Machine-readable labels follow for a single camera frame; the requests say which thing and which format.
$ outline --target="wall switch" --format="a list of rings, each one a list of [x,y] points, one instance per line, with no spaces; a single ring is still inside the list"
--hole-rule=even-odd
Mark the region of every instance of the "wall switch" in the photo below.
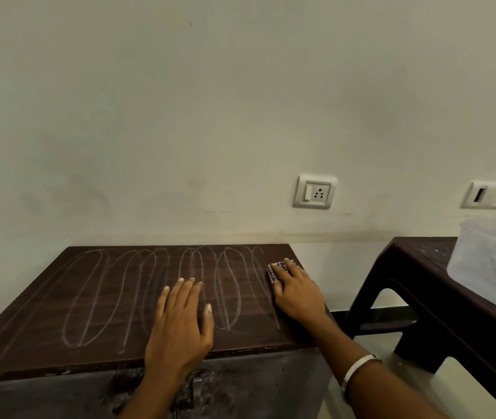
[[[463,209],[496,209],[496,182],[473,181],[465,194]]]
[[[336,187],[337,178],[334,176],[302,173],[298,176],[293,207],[328,209]]]

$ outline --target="silver bangle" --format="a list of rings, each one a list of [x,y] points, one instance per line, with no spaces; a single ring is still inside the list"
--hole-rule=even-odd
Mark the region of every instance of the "silver bangle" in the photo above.
[[[380,360],[380,358],[378,358],[377,356],[375,356],[373,354],[368,354],[368,356],[364,356],[362,359],[357,360],[355,362],[355,364],[353,366],[351,366],[351,368],[349,369],[349,371],[345,375],[343,383],[341,384],[341,396],[343,397],[343,400],[345,400],[345,402],[347,404],[349,403],[349,401],[347,400],[347,397],[346,397],[347,385],[349,384],[349,381],[351,380],[352,375],[354,375],[358,369],[360,369],[366,363],[368,363],[369,361],[372,361],[372,360],[379,361],[380,363],[382,362]]]

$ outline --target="translucent container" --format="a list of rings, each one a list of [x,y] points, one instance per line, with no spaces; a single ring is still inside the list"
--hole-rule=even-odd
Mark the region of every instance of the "translucent container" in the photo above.
[[[453,280],[496,305],[496,217],[461,223],[447,271]]]

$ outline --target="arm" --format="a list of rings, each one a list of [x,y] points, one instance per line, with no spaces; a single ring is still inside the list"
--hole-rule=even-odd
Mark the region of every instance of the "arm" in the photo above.
[[[323,295],[308,274],[290,260],[285,259],[285,262],[292,276],[272,266],[279,278],[274,286],[275,301],[314,337],[341,384],[349,368],[369,353],[327,316]],[[360,419],[447,418],[378,361],[366,363],[352,375],[347,396]]]
[[[213,314],[207,304],[199,332],[197,309],[202,283],[180,278],[165,287],[157,303],[145,349],[145,376],[119,419],[164,419],[186,377],[213,347]]]

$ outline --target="handle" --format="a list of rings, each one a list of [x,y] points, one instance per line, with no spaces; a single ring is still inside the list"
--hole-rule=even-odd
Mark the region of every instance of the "handle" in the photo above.
[[[202,413],[202,378],[195,378],[193,380],[193,389],[194,389],[194,410],[195,416],[199,417]]]

